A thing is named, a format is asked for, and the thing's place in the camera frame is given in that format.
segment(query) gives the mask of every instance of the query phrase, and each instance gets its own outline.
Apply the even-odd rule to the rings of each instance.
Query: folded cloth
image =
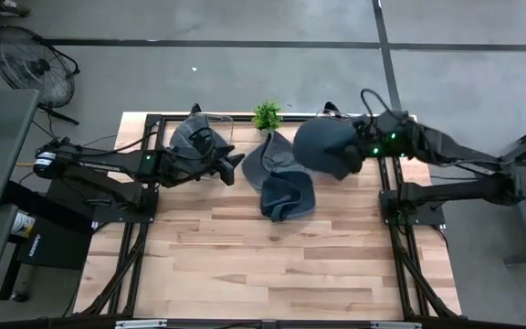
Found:
[[[245,157],[242,166],[245,178],[257,190],[273,172],[306,170],[294,158],[291,142],[278,132],[269,132],[265,142]]]
[[[311,178],[304,172],[270,173],[261,191],[261,214],[273,222],[309,214],[316,206]]]

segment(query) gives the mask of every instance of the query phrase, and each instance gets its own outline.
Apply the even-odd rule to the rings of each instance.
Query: fan stand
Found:
[[[50,66],[49,64],[41,59],[39,60],[38,63],[34,63],[33,67],[32,67],[32,70],[34,71],[34,73],[36,73],[38,76],[42,76],[46,73],[46,71],[49,71],[50,70]],[[54,107],[51,105],[51,104],[43,104],[43,103],[39,103],[37,105],[37,107],[41,110],[44,110],[46,112],[47,115],[51,116],[51,117],[55,117],[57,119],[60,119],[62,121],[65,121],[65,122],[70,122],[74,125],[79,125],[80,122],[72,119],[72,118],[69,118],[68,116],[64,115],[64,114],[60,114],[52,109],[54,109]]]
[[[37,107],[41,110],[44,110],[46,112],[47,115],[51,116],[51,117],[55,117],[57,119],[60,119],[62,121],[65,121],[65,122],[69,122],[69,123],[72,123],[74,125],[79,125],[80,122],[64,115],[64,114],[60,114],[56,111],[53,110],[53,107],[51,106],[46,106],[46,105],[43,105],[43,104],[38,104]]]

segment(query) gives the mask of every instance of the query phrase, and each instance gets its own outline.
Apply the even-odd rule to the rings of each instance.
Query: wooden tabletop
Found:
[[[146,114],[123,114],[115,147],[142,136]],[[168,123],[166,139],[176,125]],[[298,126],[284,122],[278,131],[292,139]],[[216,128],[230,138],[228,127]],[[232,142],[237,153],[247,154],[263,139],[252,123],[235,122]],[[430,184],[426,164],[405,159],[401,163],[406,181]],[[280,224],[261,216],[259,195],[240,166],[233,186],[205,178],[161,188],[135,315],[401,319],[391,239],[377,200],[381,181],[376,162],[365,161],[361,173],[341,182],[326,175],[314,175],[313,181],[315,212]],[[90,305],[115,271],[122,231],[122,224],[109,224],[94,236],[75,312]],[[444,240],[430,227],[416,227],[416,241],[424,275],[448,307],[459,313]],[[409,286],[417,309],[411,280]]]

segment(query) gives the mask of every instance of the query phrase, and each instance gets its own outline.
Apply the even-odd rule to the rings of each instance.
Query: green plant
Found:
[[[279,123],[283,120],[283,118],[278,116],[279,111],[281,111],[281,108],[276,102],[265,100],[255,108],[255,116],[252,120],[255,123],[255,128],[259,130],[278,129]]]

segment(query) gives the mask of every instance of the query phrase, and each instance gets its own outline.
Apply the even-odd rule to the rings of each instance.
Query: electric fan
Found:
[[[74,65],[71,69],[66,60]],[[77,62],[50,46],[44,38],[23,27],[0,27],[0,74],[13,89],[39,90],[37,107],[66,122],[79,122],[53,109],[74,96]]]

